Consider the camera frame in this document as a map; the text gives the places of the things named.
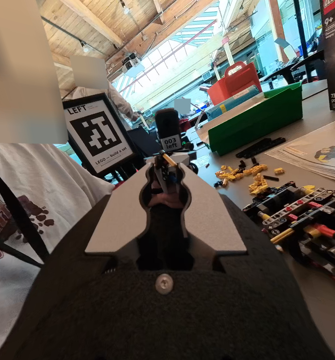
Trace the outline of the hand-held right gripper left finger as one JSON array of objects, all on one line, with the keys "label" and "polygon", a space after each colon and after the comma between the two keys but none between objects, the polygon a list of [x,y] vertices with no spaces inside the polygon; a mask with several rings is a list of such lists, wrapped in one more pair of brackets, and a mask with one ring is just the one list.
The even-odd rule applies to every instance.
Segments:
[{"label": "hand-held right gripper left finger", "polygon": [[85,249],[86,254],[139,254],[137,239],[148,226],[143,190],[149,185],[152,163],[114,190]]}]

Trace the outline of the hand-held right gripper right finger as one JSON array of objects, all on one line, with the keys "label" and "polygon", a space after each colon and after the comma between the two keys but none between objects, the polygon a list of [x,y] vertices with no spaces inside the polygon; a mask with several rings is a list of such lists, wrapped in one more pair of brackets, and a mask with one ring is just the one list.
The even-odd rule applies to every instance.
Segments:
[{"label": "hand-held right gripper right finger", "polygon": [[188,194],[182,229],[190,254],[246,254],[246,246],[219,192],[180,163],[181,185]]}]

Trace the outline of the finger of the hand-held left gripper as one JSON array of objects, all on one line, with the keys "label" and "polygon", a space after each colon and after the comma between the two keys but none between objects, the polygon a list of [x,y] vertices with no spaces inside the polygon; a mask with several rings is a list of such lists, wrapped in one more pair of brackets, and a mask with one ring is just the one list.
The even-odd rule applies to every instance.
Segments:
[{"label": "finger of the hand-held left gripper", "polygon": [[[148,184],[150,185],[150,189],[152,190],[151,188],[151,185],[152,185],[152,182],[154,180],[156,180],[156,177],[155,177],[155,169],[154,169],[154,157],[151,157],[151,158],[145,158],[144,159],[144,163],[145,165],[148,166],[147,170],[146,170],[146,178],[147,178],[147,181],[148,181]],[[175,168],[176,170],[176,177],[177,177],[177,184],[176,184],[176,190],[178,191],[179,190],[179,179],[178,179],[178,166]],[[161,192],[165,192],[165,193],[168,193],[168,186],[163,186],[161,190],[153,190],[153,194],[158,194],[158,193],[161,193]]]},{"label": "finger of the hand-held left gripper", "polygon": [[189,167],[191,170],[197,170],[198,167],[192,161],[197,159],[196,153],[173,153],[172,159],[175,163],[183,163],[185,166]]}]

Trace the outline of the black lego connector blue pin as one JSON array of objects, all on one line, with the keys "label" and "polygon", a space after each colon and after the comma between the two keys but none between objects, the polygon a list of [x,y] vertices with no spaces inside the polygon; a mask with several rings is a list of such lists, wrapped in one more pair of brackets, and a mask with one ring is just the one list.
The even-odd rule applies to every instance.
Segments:
[{"label": "black lego connector blue pin", "polygon": [[170,161],[160,154],[157,154],[154,158],[155,177],[160,187],[177,184],[178,182],[175,166],[172,165],[175,160],[170,155],[167,157],[170,158]]}]

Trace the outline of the yellow lego axle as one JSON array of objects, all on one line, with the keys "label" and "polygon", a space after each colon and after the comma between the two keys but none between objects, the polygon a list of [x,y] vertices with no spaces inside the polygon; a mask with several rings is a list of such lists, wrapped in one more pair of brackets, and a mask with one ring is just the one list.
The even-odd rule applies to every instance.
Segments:
[{"label": "yellow lego axle", "polygon": [[159,152],[160,156],[171,166],[176,168],[178,164],[163,150]]}]

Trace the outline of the pile of yellow lego pieces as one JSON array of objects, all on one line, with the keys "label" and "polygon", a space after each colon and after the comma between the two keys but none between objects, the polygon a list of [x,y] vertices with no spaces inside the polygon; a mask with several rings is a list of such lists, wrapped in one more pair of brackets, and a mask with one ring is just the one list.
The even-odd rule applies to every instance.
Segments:
[{"label": "pile of yellow lego pieces", "polygon": [[268,184],[269,180],[273,182],[279,181],[279,178],[276,176],[264,174],[264,171],[267,169],[267,165],[258,163],[249,169],[244,167],[243,163],[236,169],[233,169],[230,166],[222,165],[220,170],[215,173],[218,180],[213,186],[215,188],[227,187],[229,182],[236,182],[246,177],[252,177],[253,182],[248,185],[248,190],[252,196],[257,196],[270,189]]}]

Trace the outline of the stack of black lego beams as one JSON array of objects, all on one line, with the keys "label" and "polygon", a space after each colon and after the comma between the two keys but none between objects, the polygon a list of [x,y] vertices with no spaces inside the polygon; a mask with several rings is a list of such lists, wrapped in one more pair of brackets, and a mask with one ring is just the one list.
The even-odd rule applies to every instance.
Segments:
[{"label": "stack of black lego beams", "polygon": [[238,159],[249,159],[285,142],[286,139],[284,137],[278,137],[275,139],[264,138],[259,142],[249,146],[248,148],[238,152],[235,156]]}]

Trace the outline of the lego car chassis model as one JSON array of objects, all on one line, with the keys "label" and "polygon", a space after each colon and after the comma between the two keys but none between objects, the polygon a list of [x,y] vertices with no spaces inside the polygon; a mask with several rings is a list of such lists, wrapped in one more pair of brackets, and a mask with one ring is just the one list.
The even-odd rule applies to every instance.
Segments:
[{"label": "lego car chassis model", "polygon": [[335,190],[291,181],[256,194],[242,212],[280,251],[335,281]]}]

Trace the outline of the person's left hand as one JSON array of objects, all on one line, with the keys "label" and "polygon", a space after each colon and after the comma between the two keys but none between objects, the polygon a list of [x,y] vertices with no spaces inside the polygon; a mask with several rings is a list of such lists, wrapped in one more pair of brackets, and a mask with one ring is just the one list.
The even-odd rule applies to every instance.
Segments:
[{"label": "person's left hand", "polygon": [[184,208],[185,205],[182,203],[182,201],[179,198],[179,193],[176,190],[175,184],[169,185],[168,193],[161,192],[161,193],[153,194],[153,190],[161,190],[162,189],[161,185],[159,184],[159,182],[157,180],[154,180],[152,182],[151,188],[152,188],[152,190],[151,190],[152,198],[147,205],[148,208],[152,208],[157,205],[166,205],[172,209],[183,209]]}]

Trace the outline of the white cardboard sheet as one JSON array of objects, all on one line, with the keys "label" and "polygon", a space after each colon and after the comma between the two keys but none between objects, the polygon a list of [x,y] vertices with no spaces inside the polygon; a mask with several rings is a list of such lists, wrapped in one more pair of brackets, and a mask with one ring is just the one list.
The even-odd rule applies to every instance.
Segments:
[{"label": "white cardboard sheet", "polygon": [[215,128],[225,122],[230,122],[231,119],[235,118],[238,115],[245,114],[247,110],[258,106],[260,103],[266,100],[264,92],[259,93],[255,97],[252,97],[242,104],[234,107],[233,109],[223,113],[222,115],[216,117],[215,119],[207,122],[202,126],[201,129],[197,130],[197,135],[201,141],[209,144],[209,135],[208,132],[210,129]]}]

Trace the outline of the light blue plastic bag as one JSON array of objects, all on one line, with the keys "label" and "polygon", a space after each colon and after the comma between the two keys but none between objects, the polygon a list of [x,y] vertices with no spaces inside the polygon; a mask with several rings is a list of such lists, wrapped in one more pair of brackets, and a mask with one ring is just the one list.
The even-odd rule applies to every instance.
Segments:
[{"label": "light blue plastic bag", "polygon": [[237,94],[229,97],[228,99],[220,102],[215,106],[210,106],[205,110],[205,114],[207,116],[207,120],[211,121],[223,113],[241,105],[245,101],[255,97],[260,94],[261,91],[258,89],[256,85],[251,85],[250,87],[238,92]]}]

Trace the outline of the black white marker card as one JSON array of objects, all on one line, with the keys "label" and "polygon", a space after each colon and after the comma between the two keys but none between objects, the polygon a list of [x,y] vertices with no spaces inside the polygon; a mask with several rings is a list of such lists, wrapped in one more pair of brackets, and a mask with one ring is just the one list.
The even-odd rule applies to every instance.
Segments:
[{"label": "black white marker card", "polygon": [[92,175],[102,178],[138,151],[105,93],[63,101],[68,142]]}]

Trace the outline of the white ceiling projector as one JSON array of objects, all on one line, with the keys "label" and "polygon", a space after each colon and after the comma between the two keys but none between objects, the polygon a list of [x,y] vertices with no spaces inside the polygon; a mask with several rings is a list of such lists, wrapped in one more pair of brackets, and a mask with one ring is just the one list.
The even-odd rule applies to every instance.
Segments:
[{"label": "white ceiling projector", "polygon": [[136,77],[145,67],[138,56],[132,52],[123,59],[122,72],[129,77]]}]

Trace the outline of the green plastic bin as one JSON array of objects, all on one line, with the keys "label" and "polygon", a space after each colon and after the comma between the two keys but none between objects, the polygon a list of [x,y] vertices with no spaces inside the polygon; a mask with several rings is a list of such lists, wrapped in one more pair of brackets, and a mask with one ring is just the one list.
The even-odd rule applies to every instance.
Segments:
[{"label": "green plastic bin", "polygon": [[259,93],[206,123],[205,140],[219,156],[286,127],[303,118],[302,83]]}]

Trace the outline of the open instruction booklet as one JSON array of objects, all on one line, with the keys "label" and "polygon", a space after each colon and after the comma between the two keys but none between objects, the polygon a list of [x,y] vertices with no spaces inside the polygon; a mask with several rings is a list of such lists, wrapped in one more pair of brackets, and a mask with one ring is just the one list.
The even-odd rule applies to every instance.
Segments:
[{"label": "open instruction booklet", "polygon": [[335,180],[335,121],[265,154]]}]

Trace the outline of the black disc-top stand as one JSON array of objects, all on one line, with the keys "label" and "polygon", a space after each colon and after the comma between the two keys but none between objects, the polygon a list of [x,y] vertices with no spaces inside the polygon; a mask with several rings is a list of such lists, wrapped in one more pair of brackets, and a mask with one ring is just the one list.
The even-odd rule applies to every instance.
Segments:
[{"label": "black disc-top stand", "polygon": [[[305,60],[308,57],[308,52],[307,52],[307,46],[306,46],[306,41],[305,41],[303,21],[301,18],[300,3],[299,3],[299,0],[293,0],[293,3],[294,3],[297,27],[298,27],[298,32],[299,32],[299,37],[300,37],[300,42],[301,42],[302,56],[303,56],[303,59]],[[311,83],[312,76],[311,76],[311,70],[310,70],[308,63],[305,63],[305,71],[306,71],[306,76],[307,76],[307,82]]]}]

